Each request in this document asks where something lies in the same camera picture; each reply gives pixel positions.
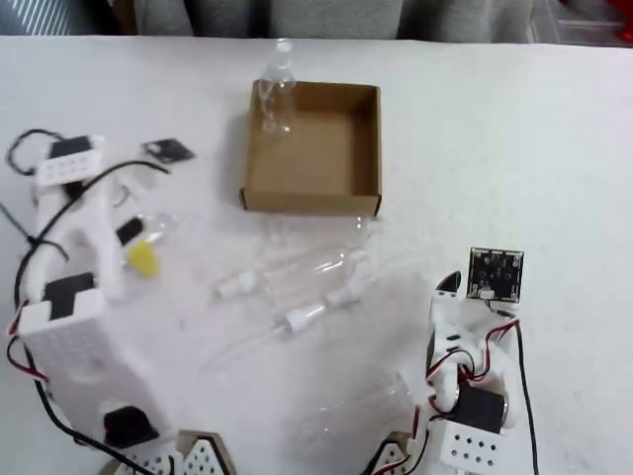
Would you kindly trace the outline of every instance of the white rubber stopper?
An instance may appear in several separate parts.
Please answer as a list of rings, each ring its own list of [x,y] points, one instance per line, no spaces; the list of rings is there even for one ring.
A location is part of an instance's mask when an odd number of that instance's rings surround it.
[[[286,330],[292,333],[300,332],[324,313],[324,304],[307,305],[291,310],[286,314]]]
[[[260,280],[259,273],[256,270],[243,270],[234,277],[230,277],[220,283],[216,287],[215,294],[218,298],[224,300],[251,294],[259,287]]]
[[[357,302],[363,296],[365,282],[357,277],[349,278],[339,289],[325,295],[325,301],[330,307],[341,307],[351,302]]]

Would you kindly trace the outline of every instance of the brown cardboard box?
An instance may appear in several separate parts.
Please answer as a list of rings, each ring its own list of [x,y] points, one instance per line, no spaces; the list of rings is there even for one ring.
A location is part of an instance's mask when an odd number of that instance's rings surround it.
[[[382,199],[380,88],[298,82],[292,133],[262,131],[253,84],[246,210],[376,216]]]

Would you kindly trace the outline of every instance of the circuit board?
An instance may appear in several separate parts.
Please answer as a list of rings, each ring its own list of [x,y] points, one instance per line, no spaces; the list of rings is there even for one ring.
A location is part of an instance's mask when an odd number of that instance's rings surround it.
[[[472,247],[467,297],[516,303],[521,296],[522,273],[522,251]]]

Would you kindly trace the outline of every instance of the yellow object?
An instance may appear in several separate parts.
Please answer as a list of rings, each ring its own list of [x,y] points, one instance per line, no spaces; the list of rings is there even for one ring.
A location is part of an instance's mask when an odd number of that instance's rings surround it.
[[[143,277],[154,277],[160,269],[160,261],[153,247],[146,240],[141,240],[128,249],[128,263]]]

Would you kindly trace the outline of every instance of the white tabletop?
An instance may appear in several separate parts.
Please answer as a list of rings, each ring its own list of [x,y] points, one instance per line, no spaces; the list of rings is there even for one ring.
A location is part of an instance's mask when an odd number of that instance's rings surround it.
[[[289,421],[371,367],[400,370],[418,392],[430,289],[465,269],[471,245],[517,248],[526,252],[521,318],[542,472],[606,475],[633,466],[633,365],[626,360],[633,51],[296,42],[299,79],[382,88],[384,199],[369,247],[379,262],[398,254],[416,268],[381,279],[352,315],[264,345],[231,371],[201,372],[222,343],[270,323],[253,303],[218,308],[208,300],[215,279],[250,265],[261,250],[261,216],[239,209],[237,188],[243,115],[270,47],[0,39],[2,146],[45,127],[105,136],[112,160],[166,137],[199,154],[138,205],[182,223],[156,283],[161,291],[112,317],[124,329],[123,344],[136,345],[157,368],[165,395],[180,391],[172,399],[182,427],[219,431],[240,473],[336,473],[332,464],[350,473],[342,467],[371,453],[305,463],[287,449]],[[25,145],[18,159],[36,149]],[[6,167],[0,180],[2,201],[32,223],[29,183]],[[0,227],[0,305],[8,322],[25,246],[7,223]],[[94,473],[103,458],[51,425],[32,383],[8,365],[0,374],[2,473]],[[530,474],[525,421],[511,449],[506,473]]]

